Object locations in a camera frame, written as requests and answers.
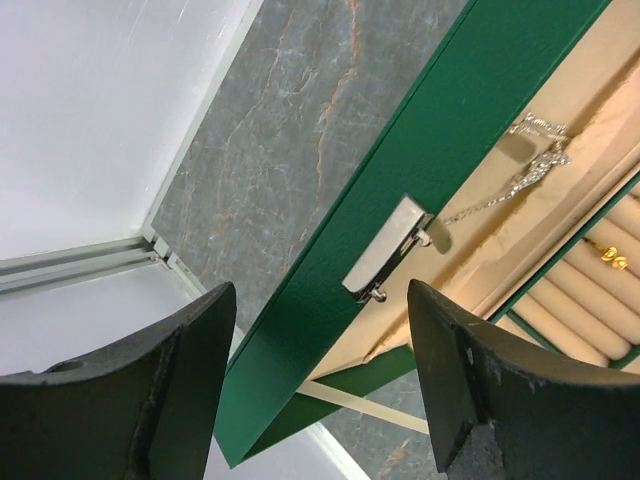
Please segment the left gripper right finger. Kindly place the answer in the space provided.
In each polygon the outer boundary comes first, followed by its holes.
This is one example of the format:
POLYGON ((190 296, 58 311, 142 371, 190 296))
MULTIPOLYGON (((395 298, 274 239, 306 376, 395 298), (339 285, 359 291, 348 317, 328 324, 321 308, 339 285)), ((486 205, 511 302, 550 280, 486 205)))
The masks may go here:
POLYGON ((635 479, 639 378, 535 346, 424 282, 409 323, 437 469, 451 479, 635 479))

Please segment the green jewelry box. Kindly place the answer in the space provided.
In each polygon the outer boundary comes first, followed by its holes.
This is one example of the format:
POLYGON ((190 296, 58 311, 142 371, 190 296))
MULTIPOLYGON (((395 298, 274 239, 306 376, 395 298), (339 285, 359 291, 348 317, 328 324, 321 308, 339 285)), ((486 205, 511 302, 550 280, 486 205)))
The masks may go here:
POLYGON ((404 301, 398 265, 588 33, 635 1, 470 1, 229 362, 214 436, 238 466, 330 415, 300 386, 404 301))

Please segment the green jewelry tray insert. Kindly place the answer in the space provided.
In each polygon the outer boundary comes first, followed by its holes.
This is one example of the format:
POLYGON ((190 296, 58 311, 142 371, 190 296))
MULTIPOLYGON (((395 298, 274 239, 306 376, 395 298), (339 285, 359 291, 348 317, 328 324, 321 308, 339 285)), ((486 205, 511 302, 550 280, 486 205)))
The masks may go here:
POLYGON ((639 175, 608 190, 487 317, 552 352, 639 371, 639 175))

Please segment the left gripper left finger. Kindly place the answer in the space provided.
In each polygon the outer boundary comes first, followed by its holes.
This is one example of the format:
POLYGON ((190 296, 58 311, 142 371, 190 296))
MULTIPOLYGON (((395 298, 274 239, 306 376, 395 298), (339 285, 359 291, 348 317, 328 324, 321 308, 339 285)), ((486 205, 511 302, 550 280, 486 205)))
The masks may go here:
POLYGON ((1 379, 5 479, 200 479, 236 319, 226 282, 85 355, 1 379))

